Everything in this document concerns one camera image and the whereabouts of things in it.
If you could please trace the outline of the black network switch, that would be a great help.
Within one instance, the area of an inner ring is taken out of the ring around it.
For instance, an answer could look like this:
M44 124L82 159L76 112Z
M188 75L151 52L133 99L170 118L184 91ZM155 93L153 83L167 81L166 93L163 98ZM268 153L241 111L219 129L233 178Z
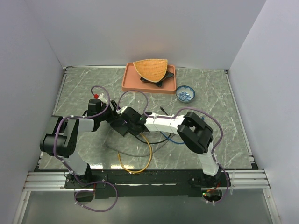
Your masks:
M112 121L110 126L123 137L128 133L132 135L132 122L130 120L125 120L124 118L119 117Z

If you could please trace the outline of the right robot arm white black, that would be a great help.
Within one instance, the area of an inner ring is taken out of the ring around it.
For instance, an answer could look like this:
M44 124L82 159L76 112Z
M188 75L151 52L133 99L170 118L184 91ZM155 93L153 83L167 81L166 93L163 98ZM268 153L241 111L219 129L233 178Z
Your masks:
M221 180L221 169L212 154L213 130L194 112L176 117L151 112L141 115L127 107L121 109L120 118L135 136L143 132L165 132L180 136L187 148L199 155L205 183L214 186Z

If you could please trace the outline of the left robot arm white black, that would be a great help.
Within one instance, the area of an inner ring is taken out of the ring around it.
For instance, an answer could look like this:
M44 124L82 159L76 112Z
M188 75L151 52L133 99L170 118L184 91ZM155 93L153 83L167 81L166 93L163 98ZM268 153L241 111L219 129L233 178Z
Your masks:
M94 98L89 100L88 109L82 116L52 115L40 140L40 150L60 160L77 184L89 187L94 178L90 165L76 152L78 135L97 131L102 121L115 121L118 109L114 100L107 102Z

